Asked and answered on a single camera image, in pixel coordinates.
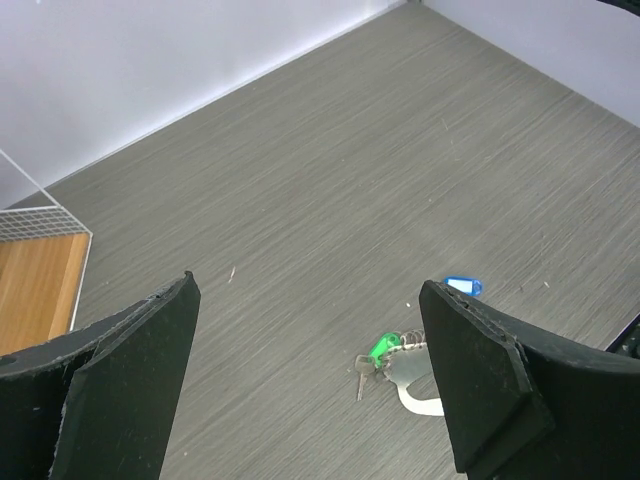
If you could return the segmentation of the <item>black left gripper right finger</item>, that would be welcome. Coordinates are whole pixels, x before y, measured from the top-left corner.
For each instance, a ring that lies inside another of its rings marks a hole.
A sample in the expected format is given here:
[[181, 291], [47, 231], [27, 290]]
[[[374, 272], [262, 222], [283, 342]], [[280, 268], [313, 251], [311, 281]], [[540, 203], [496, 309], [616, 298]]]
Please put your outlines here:
[[470, 479], [635, 479], [639, 324], [599, 350], [441, 282], [419, 295], [458, 472]]

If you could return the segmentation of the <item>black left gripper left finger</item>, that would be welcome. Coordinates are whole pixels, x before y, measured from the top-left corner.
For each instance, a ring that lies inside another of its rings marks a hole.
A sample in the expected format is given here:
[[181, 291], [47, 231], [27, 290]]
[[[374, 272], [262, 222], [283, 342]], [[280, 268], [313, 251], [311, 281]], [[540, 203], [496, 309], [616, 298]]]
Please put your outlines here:
[[187, 271], [85, 328], [3, 355], [2, 478], [158, 478], [200, 300]]

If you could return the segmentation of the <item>green key tag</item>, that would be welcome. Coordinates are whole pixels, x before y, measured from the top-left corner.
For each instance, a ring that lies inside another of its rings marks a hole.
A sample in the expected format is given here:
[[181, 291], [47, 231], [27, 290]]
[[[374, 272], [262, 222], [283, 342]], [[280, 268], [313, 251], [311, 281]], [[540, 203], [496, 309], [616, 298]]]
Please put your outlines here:
[[382, 357], [393, 347], [402, 344], [401, 337], [396, 332], [384, 333], [369, 351], [368, 355], [373, 359], [373, 364], [379, 368], [382, 364]]

